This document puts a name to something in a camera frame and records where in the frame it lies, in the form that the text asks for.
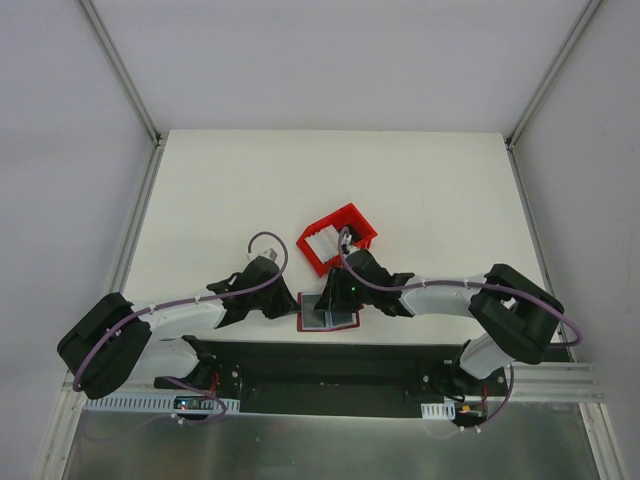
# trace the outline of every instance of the red tray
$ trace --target red tray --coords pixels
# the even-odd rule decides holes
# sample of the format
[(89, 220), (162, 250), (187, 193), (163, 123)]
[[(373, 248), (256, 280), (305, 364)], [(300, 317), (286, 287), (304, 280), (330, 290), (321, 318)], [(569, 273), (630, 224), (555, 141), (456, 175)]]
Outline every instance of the red tray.
[(347, 225), (351, 226), (360, 236), (360, 240), (355, 242), (355, 246), (358, 248), (371, 247), (371, 240), (378, 235), (353, 203), (349, 203), (339, 210), (327, 215), (323, 219), (309, 225), (305, 228), (304, 232), (302, 232), (302, 235), (296, 242), (296, 245), (298, 245), (298, 248), (304, 256), (307, 257), (307, 260), (309, 260), (309, 263), (311, 263), (311, 266), (319, 277), (326, 275), (330, 268), (339, 267), (340, 257), (336, 255), (327, 263), (322, 263), (316, 254), (313, 253), (313, 250), (305, 239), (315, 233), (318, 233), (329, 225), (333, 225), (338, 232)]

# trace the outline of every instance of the white surface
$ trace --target white surface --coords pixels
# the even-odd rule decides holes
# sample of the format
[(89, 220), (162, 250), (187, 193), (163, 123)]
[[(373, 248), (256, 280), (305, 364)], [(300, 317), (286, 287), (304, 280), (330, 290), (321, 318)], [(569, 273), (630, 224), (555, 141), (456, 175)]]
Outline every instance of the white surface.
[(21, 480), (150, 150), (73, 2), (1, 2), (0, 59), (0, 478)]
[[(288, 245), (284, 274), (320, 292), (295, 241), (353, 202), (378, 237), (371, 252), (391, 272), (438, 276), (513, 265), (541, 284), (522, 206), (498, 134), (392, 132), (171, 132), (125, 289), (129, 300), (188, 296), (244, 269), (248, 239), (271, 230)], [(256, 248), (273, 246), (267, 239)], [(295, 316), (247, 320), (203, 339), (462, 343), (482, 329), (449, 316), (389, 318), (373, 308), (358, 329), (299, 333)]]
[(502, 132), (586, 0), (96, 0), (159, 128)]
[(516, 154), (551, 281), (640, 478), (640, 3), (607, 2)]

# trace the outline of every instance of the metal frame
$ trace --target metal frame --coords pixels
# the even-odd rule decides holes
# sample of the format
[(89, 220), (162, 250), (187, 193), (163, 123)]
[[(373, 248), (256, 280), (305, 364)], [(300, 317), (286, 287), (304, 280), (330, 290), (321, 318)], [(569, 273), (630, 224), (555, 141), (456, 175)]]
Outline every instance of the metal frame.
[[(128, 229), (109, 285), (109, 290), (115, 291), (121, 290), (126, 282), (167, 137), (166, 135), (160, 134), (153, 122), (93, 1), (75, 1), (87, 20), (97, 44), (102, 50), (114, 77), (122, 88), (123, 94), (134, 109), (136, 117), (154, 147), (146, 167), (136, 204), (130, 216)], [(543, 273), (545, 287), (550, 292), (553, 292), (553, 289), (540, 246), (537, 225), (531, 211), (526, 187), (518, 171), (517, 161), (513, 156), (513, 148), (522, 137), (523, 132), (546, 98), (550, 88), (561, 74), (563, 66), (573, 54), (577, 44), (592, 24), (604, 2), (605, 0), (588, 0), (586, 2), (570, 32), (552, 59), (550, 66), (538, 84), (525, 110), (518, 119), (512, 133), (508, 135), (506, 139), (507, 151), (513, 168), (514, 178), (522, 199), (523, 209), (534, 242), (534, 248), (540, 269)], [(603, 480), (628, 478), (610, 425), (607, 407), (602, 403), (604, 400), (603, 393), (591, 365), (578, 363), (545, 363), (539, 366), (529, 366), (518, 364), (515, 366), (515, 373), (518, 382), (516, 382), (514, 387), (514, 401), (578, 402), (601, 478)], [(80, 412), (86, 403), (86, 397), (84, 395), (72, 391), (71, 381), (72, 377), (68, 375), (62, 387), (53, 422), (47, 433), (44, 451), (37, 464), (35, 478), (54, 480), (61, 478), (63, 475), (65, 462), (71, 448)], [(125, 385), (119, 392), (124, 394), (144, 393), (150, 396), (161, 395), (161, 393), (153, 390), (151, 385)]]

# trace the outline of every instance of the vent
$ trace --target vent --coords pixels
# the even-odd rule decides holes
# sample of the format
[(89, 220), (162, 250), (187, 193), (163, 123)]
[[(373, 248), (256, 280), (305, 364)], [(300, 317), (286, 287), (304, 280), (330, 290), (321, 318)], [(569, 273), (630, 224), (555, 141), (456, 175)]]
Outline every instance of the vent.
[[(112, 393), (97, 400), (89, 400), (85, 408), (99, 412), (131, 412), (131, 413), (180, 413), (174, 409), (174, 400), (181, 395), (166, 393)], [(222, 398), (227, 407), (227, 414), (240, 413), (240, 400)], [(220, 406), (213, 400), (202, 402), (202, 410), (190, 410), (190, 414), (216, 413)]]
[(445, 400), (445, 403), (423, 403), (421, 409), (422, 418), (425, 420), (454, 420), (456, 418), (456, 406), (450, 400)]

